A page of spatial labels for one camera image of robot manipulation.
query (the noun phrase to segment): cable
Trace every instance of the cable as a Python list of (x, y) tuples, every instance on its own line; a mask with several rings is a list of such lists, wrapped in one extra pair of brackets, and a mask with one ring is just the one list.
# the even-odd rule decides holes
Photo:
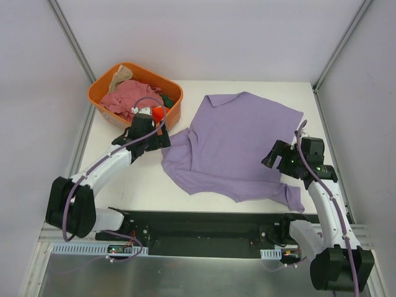
[(115, 236), (118, 236), (118, 237), (122, 237), (122, 238), (127, 238), (127, 239), (130, 239), (130, 240), (133, 240), (140, 246), (139, 251), (136, 254), (132, 255), (131, 257), (128, 257), (128, 258), (123, 259), (123, 260), (112, 259), (112, 260), (110, 260), (110, 262), (112, 262), (112, 261), (114, 261), (115, 263), (127, 262), (127, 261), (132, 260), (133, 258), (137, 257), (138, 255), (140, 255), (142, 253), (143, 244), (138, 239), (136, 239), (136, 238), (134, 238), (132, 236), (123, 235), (123, 234), (120, 234), (120, 233), (117, 233), (117, 232), (113, 232), (111, 230), (103, 230), (103, 232), (106, 232), (108, 234), (115, 235)]
[[(133, 238), (132, 236), (128, 236), (128, 235), (119, 234), (119, 233), (117, 233), (117, 232), (113, 232), (113, 231), (110, 231), (110, 230), (105, 230), (105, 231), (103, 231), (103, 232), (109, 233), (109, 234), (111, 234), (111, 235), (115, 235), (115, 236), (119, 236), (119, 237), (123, 237), (123, 238), (130, 239), (131, 241), (135, 241), (135, 242), (140, 246), (140, 249), (137, 251), (137, 253), (134, 254), (134, 255), (132, 255), (131, 257), (128, 257), (128, 258), (122, 259), (122, 260), (118, 260), (118, 259), (111, 258), (111, 260), (110, 260), (111, 263), (113, 263), (113, 262), (115, 262), (115, 263), (127, 262), (127, 261), (132, 260), (133, 258), (137, 257), (139, 254), (142, 253), (142, 251), (143, 251), (143, 244), (142, 244), (137, 238)], [(84, 268), (85, 266), (87, 266), (88, 264), (91, 264), (92, 262), (95, 262), (96, 260), (99, 260), (99, 259), (108, 259), (108, 258), (109, 258), (109, 256), (98, 256), (98, 257), (95, 257), (95, 258), (93, 258), (93, 259), (90, 259), (88, 262), (86, 262), (86, 263), (84, 263), (84, 264), (81, 264), (81, 265), (79, 265), (79, 266), (77, 266), (77, 267), (74, 267), (74, 268), (72, 268), (72, 269), (65, 270), (65, 271), (58, 271), (58, 270), (55, 270), (54, 267), (53, 267), (53, 265), (52, 265), (52, 263), (49, 262), (49, 268), (51, 269), (52, 272), (54, 272), (54, 273), (56, 273), (56, 274), (69, 274), (69, 273), (71, 273), (71, 272), (73, 272), (73, 271), (76, 271), (76, 270), (79, 270), (79, 269)]]
[(276, 271), (279, 271), (279, 270), (284, 269), (284, 268), (287, 268), (287, 267), (294, 267), (294, 268), (297, 268), (297, 265), (300, 265), (301, 263), (305, 262), (306, 260), (307, 260), (307, 257), (304, 257), (304, 258), (302, 258), (300, 261), (298, 261), (297, 263), (288, 264), (288, 265), (282, 265), (282, 266), (279, 266), (279, 267), (277, 267), (277, 268), (275, 268), (275, 269), (267, 268), (264, 264), (263, 264), (262, 266), (263, 266), (263, 268), (264, 268), (266, 271), (268, 271), (268, 272), (276, 272)]
[[(135, 236), (136, 236), (135, 230), (132, 230), (131, 236), (132, 236), (132, 237), (135, 237)], [(125, 245), (125, 247), (128, 248), (128, 247), (132, 246), (133, 242), (134, 242), (134, 241), (133, 241), (132, 238), (131, 238), (131, 240)]]
[(270, 232), (271, 232), (271, 231), (273, 231), (273, 229), (269, 229), (269, 230), (267, 231), (267, 234), (265, 235), (265, 238), (266, 238), (270, 243), (272, 243), (274, 246), (280, 246), (281, 248), (282, 248), (282, 247), (285, 248), (285, 247), (287, 246), (287, 244), (278, 243), (278, 242), (276, 242), (275, 240), (273, 240), (273, 239), (270, 237)]
[[(132, 141), (130, 141), (130, 142), (128, 142), (128, 143), (126, 143), (126, 144), (124, 144), (124, 145), (122, 145), (122, 146), (116, 148), (115, 150), (113, 150), (113, 151), (110, 153), (110, 156), (113, 156), (115, 153), (118, 153), (120, 150), (124, 149), (124, 148), (127, 147), (127, 146), (130, 146), (130, 145), (132, 145), (132, 144), (135, 144), (136, 142), (142, 141), (142, 140), (144, 140), (144, 139), (146, 139), (146, 138), (148, 138), (148, 137), (150, 137), (150, 136), (152, 136), (152, 135), (158, 133), (159, 130), (162, 128), (162, 126), (165, 124), (165, 122), (166, 122), (166, 109), (165, 109), (165, 106), (164, 106), (159, 100), (157, 100), (157, 99), (155, 99), (155, 98), (153, 98), (153, 97), (142, 97), (142, 98), (140, 98), (139, 100), (137, 100), (137, 101), (135, 102), (134, 108), (137, 106), (137, 104), (138, 104), (140, 101), (145, 100), (145, 99), (154, 100), (154, 101), (156, 101), (156, 102), (162, 107), (163, 112), (164, 112), (164, 117), (163, 117), (163, 119), (162, 119), (160, 125), (159, 125), (157, 128), (155, 128), (154, 131), (152, 131), (152, 132), (150, 132), (150, 133), (148, 133), (148, 134), (146, 134), (146, 135), (144, 135), (144, 136), (142, 136), (142, 137), (140, 137), (140, 138), (138, 138), (138, 139), (134, 139), (134, 140), (132, 140)], [(89, 169), (87, 170), (85, 176), (83, 175), (83, 176), (81, 176), (81, 177), (79, 178), (79, 180), (74, 184), (74, 186), (73, 186), (72, 189), (70, 190), (69, 195), (67, 196), (67, 199), (66, 199), (66, 203), (65, 203), (65, 206), (64, 206), (64, 210), (63, 210), (63, 217), (62, 217), (62, 235), (63, 235), (63, 239), (64, 239), (66, 242), (69, 242), (70, 240), (72, 240), (72, 239), (74, 238), (74, 235), (70, 236), (69, 238), (67, 237), (67, 234), (66, 234), (66, 225), (67, 225), (67, 213), (68, 213), (68, 211), (69, 211), (70, 202), (71, 202), (72, 198), (74, 197), (75, 190), (77, 190), (77, 188), (78, 188), (78, 186), (80, 185), (80, 183), (82, 183), (82, 181), (83, 181), (89, 174), (91, 174), (96, 168), (98, 168), (104, 161), (106, 161), (107, 159), (109, 159), (110, 156), (109, 156), (109, 155), (106, 155), (106, 156), (104, 156), (102, 159), (100, 159), (99, 161), (97, 161), (91, 168), (89, 168)]]
[(349, 257), (349, 262), (351, 265), (351, 271), (352, 271), (352, 279), (353, 279), (353, 295), (354, 297), (359, 297), (359, 282), (358, 282), (358, 274), (356, 273), (356, 267), (355, 267), (355, 262), (353, 260), (353, 255), (352, 255), (352, 248), (351, 248), (351, 244), (350, 244), (350, 239), (347, 236), (347, 227), (345, 225), (345, 221), (344, 218), (342, 216), (342, 211), (340, 206), (338, 205), (337, 200), (335, 199), (335, 197), (333, 196), (332, 191), (323, 183), (323, 181), (315, 174), (315, 172), (313, 172), (313, 170), (311, 169), (311, 167), (309, 167), (307, 161), (305, 160), (305, 157), (303, 155), (303, 152), (301, 151), (301, 132), (303, 130), (303, 128), (305, 127), (305, 125), (307, 125), (307, 120), (303, 121), (301, 123), (301, 125), (299, 126), (298, 130), (297, 130), (297, 149), (298, 149), (298, 153), (299, 156), (301, 158), (301, 161), (303, 162), (304, 166), (306, 167), (306, 169), (308, 170), (308, 172), (312, 175), (312, 177), (325, 189), (325, 191), (328, 193), (328, 195), (330, 196), (330, 200), (333, 202), (334, 207), (337, 211), (337, 215), (338, 218), (340, 220), (340, 224), (341, 224), (341, 229), (342, 229), (342, 233), (344, 235), (344, 240), (345, 240), (345, 246), (347, 248), (348, 251), (348, 257)]

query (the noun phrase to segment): orange plastic bin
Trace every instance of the orange plastic bin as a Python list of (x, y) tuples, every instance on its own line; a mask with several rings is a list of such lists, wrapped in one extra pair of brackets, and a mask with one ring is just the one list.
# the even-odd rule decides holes
[(98, 111), (100, 111), (101, 115), (111, 124), (114, 124), (121, 129), (125, 129), (126, 127), (129, 127), (131, 125), (130, 122), (126, 121), (123, 118), (120, 118), (103, 106), (99, 105), (100, 100), (103, 98), (103, 96), (107, 94), (109, 90), (109, 84), (111, 82), (111, 79), (113, 78), (114, 73), (117, 72), (118, 67), (121, 64), (128, 67), (132, 71), (132, 79), (137, 80), (138, 82), (142, 82), (144, 84), (149, 84), (151, 87), (161, 88), (161, 94), (168, 95), (169, 98), (174, 102), (173, 107), (166, 114), (166, 127), (168, 128), (168, 130), (172, 129), (172, 127), (180, 119), (183, 90), (178, 84), (170, 81), (169, 79), (166, 79), (136, 64), (125, 62), (114, 65), (108, 72), (103, 74), (102, 77), (100, 77), (96, 82), (91, 85), (88, 90), (89, 101), (93, 105), (95, 105)]

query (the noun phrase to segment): pink cloth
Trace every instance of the pink cloth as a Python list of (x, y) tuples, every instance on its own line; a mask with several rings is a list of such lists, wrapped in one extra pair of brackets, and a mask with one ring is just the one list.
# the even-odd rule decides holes
[[(132, 108), (135, 102), (145, 96), (156, 98), (162, 102), (161, 96), (155, 93), (159, 91), (159, 88), (152, 88), (136, 80), (125, 80), (117, 86), (115, 91), (106, 94), (100, 100), (99, 104), (119, 117), (132, 122), (132, 118), (134, 117)], [(158, 106), (158, 103), (153, 100), (142, 100), (137, 104), (138, 108), (156, 106)]]

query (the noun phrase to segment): purple shirt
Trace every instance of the purple shirt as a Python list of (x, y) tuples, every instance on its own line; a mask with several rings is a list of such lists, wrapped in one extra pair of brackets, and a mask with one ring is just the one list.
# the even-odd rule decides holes
[(207, 95), (190, 128), (162, 150), (167, 175), (188, 194), (216, 192), (237, 202), (269, 198), (304, 211), (300, 188), (261, 164), (275, 141), (290, 143), (303, 113), (242, 92)]

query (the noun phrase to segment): white table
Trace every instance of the white table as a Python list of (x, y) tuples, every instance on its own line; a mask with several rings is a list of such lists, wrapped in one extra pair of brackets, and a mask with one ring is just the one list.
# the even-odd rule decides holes
[[(308, 120), (305, 130), (310, 136), (325, 140), (325, 133), (317, 110), (311, 84), (307, 82), (217, 82), (176, 81), (183, 88), (180, 122), (170, 131), (175, 134), (189, 127), (202, 99), (207, 94), (251, 92), (302, 111)], [(81, 168), (95, 161), (122, 131), (105, 121), (96, 112), (88, 138)], [(153, 210), (180, 212), (236, 212), (236, 213), (283, 213), (289, 212), (284, 205), (270, 199), (236, 203), (221, 194), (205, 192), (188, 195), (163, 171), (160, 151), (145, 153), (126, 168), (99, 192), (95, 199), (98, 208), (109, 206), (124, 210)], [(332, 164), (328, 146), (325, 163)], [(305, 213), (316, 213), (315, 206), (303, 182), (288, 176), (282, 182), (301, 187), (301, 200)]]

